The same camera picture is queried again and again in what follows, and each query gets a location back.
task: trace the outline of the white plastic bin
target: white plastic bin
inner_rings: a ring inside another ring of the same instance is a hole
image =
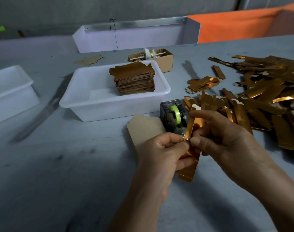
[[[164,95],[170,92],[170,86],[155,61],[142,62],[146,65],[151,63],[156,72],[154,92],[119,95],[109,69],[128,63],[83,67],[73,74],[60,106],[71,108],[83,122],[159,111]]]
[[[0,70],[0,122],[40,103],[21,66]]]

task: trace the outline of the brown cardboard box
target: brown cardboard box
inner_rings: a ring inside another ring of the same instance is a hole
[[[166,49],[156,49],[154,51],[156,54],[166,52],[166,54],[160,55],[154,61],[158,63],[162,73],[171,71],[173,69],[174,55]],[[138,58],[141,54],[145,54],[145,52],[128,55],[128,61],[133,62],[134,60],[130,60],[130,58]]]

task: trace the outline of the right hand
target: right hand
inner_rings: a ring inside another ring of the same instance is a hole
[[[257,188],[266,183],[264,176],[278,166],[253,135],[216,111],[197,110],[190,115],[208,122],[192,135],[190,142],[195,150],[210,155],[240,187],[257,193]]]

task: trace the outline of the left hand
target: left hand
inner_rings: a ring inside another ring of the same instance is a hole
[[[192,157],[179,160],[189,149],[189,143],[183,136],[164,133],[147,140],[138,149],[138,171],[156,178],[163,187],[163,201],[167,198],[167,189],[176,170],[195,163]]]

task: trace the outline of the work table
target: work table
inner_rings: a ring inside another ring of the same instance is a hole
[[[220,66],[227,79],[207,90],[209,94],[219,95],[222,88],[243,91],[232,85],[241,74],[208,57],[229,62],[237,62],[231,58],[237,54],[294,59],[294,35],[165,48],[174,54],[174,61],[173,70],[164,73],[171,87],[164,101],[182,100],[189,95],[187,80],[214,76],[212,65]],[[104,58],[95,65],[123,63],[127,55],[141,50],[100,52]],[[81,67],[73,62],[96,54],[0,61],[0,69],[20,65],[33,79],[41,101],[0,123],[0,231],[104,231],[125,197],[136,168],[126,131],[132,117],[84,123],[70,109],[59,107],[30,136],[13,142],[47,105],[64,77]],[[294,180],[293,154],[279,148],[268,133],[253,133]],[[274,229],[260,202],[232,182],[209,156],[200,158],[192,183],[175,175],[158,227],[172,232]]]

